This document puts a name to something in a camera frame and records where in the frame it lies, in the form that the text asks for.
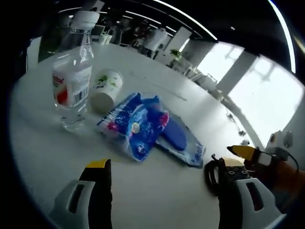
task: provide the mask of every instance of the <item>plastic water bottle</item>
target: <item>plastic water bottle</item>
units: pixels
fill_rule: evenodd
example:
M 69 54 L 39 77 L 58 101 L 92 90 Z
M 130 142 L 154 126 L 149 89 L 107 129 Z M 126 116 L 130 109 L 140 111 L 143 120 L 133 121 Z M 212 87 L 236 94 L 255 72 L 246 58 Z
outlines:
M 55 54 L 52 81 L 56 109 L 63 126 L 74 131 L 82 125 L 87 112 L 86 103 L 93 65 L 91 29 L 100 14 L 77 12 L 68 35 Z

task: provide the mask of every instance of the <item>white bottle cap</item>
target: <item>white bottle cap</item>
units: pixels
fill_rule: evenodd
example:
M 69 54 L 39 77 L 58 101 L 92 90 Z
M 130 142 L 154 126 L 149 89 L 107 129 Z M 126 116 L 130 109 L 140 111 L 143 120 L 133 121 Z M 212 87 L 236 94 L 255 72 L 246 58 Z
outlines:
M 71 24 L 72 29 L 90 30 L 95 26 L 100 14 L 93 11 L 78 11 Z

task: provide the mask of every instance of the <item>table surface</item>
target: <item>table surface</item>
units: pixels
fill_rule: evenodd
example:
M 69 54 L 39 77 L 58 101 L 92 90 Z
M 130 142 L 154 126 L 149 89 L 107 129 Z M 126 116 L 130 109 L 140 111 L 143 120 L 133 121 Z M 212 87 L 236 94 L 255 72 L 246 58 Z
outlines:
M 133 92 L 157 94 L 206 146 L 204 163 L 212 154 L 235 158 L 226 147 L 243 139 L 226 117 L 226 108 L 205 90 L 128 48 L 94 43 L 93 51 L 91 79 L 104 68 L 122 74 L 118 101 Z M 10 110 L 14 157 L 42 211 L 50 212 L 56 195 L 79 178 L 86 164 L 111 158 L 113 228 L 218 228 L 218 199 L 208 192 L 202 169 L 190 168 L 155 148 L 145 161 L 136 163 L 106 146 L 90 128 L 80 134 L 65 131 L 54 108 L 52 62 L 53 57 L 42 61 L 19 80 Z

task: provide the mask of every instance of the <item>red logo on label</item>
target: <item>red logo on label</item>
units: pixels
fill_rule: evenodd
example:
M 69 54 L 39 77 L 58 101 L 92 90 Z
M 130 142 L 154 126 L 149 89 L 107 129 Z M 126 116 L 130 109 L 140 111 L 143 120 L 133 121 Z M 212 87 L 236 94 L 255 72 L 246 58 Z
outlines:
M 56 75 L 53 75 L 53 80 L 54 80 L 55 82 L 62 83 L 64 79 L 61 79 L 61 78 L 59 78 L 59 77 L 56 76 Z
M 65 105 L 68 99 L 67 87 L 63 89 L 60 93 L 57 94 L 57 102 L 59 104 Z

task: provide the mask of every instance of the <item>blue sponge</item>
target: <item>blue sponge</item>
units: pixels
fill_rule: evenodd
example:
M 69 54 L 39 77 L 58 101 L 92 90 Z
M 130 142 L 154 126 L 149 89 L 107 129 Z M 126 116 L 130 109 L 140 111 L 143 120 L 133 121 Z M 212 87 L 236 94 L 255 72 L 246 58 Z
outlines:
M 183 151 L 186 149 L 186 136 L 181 127 L 173 120 L 169 119 L 165 129 L 161 134 L 168 143 L 175 149 Z

